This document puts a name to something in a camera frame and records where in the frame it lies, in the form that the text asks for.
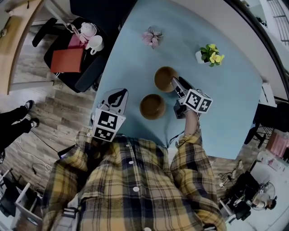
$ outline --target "black frame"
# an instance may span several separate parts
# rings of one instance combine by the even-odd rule
[[[286,76],[285,68],[282,61],[275,49],[271,39],[267,35],[266,31],[260,25],[255,16],[247,9],[246,6],[240,0],[224,0],[229,6],[231,6],[255,31],[256,35],[260,38],[266,49],[268,50],[272,60],[274,61],[277,70],[281,76],[287,98],[289,99],[289,81]]]

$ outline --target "blue table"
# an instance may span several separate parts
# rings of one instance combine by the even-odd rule
[[[150,26],[157,26],[164,34],[163,42],[155,50],[141,39]],[[211,43],[225,55],[221,66],[211,68],[196,61],[199,48]],[[173,67],[195,88],[213,98],[209,112],[200,117],[205,151],[210,156],[235,159],[253,121],[262,80],[226,36],[173,2],[136,3],[108,59],[93,111],[105,92],[126,88],[126,121],[119,132],[166,146],[170,138],[184,130],[185,120],[177,120],[174,114],[175,92],[163,93],[154,84],[154,74],[162,66]],[[145,119],[139,110],[142,98],[152,93],[159,94],[167,103],[165,115],[158,120]]]

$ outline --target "wooden bowl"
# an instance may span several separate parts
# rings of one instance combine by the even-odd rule
[[[161,67],[154,75],[154,83],[162,92],[172,92],[172,78],[178,79],[178,73],[171,67]]]
[[[165,111],[166,103],[159,95],[147,95],[140,102],[140,112],[148,120],[156,120],[162,117]]]

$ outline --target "buckle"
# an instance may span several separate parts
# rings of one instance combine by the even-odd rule
[[[70,218],[75,219],[77,212],[78,212],[78,209],[77,209],[77,208],[65,208],[65,209],[63,210],[62,216],[63,216],[63,217],[70,217]]]

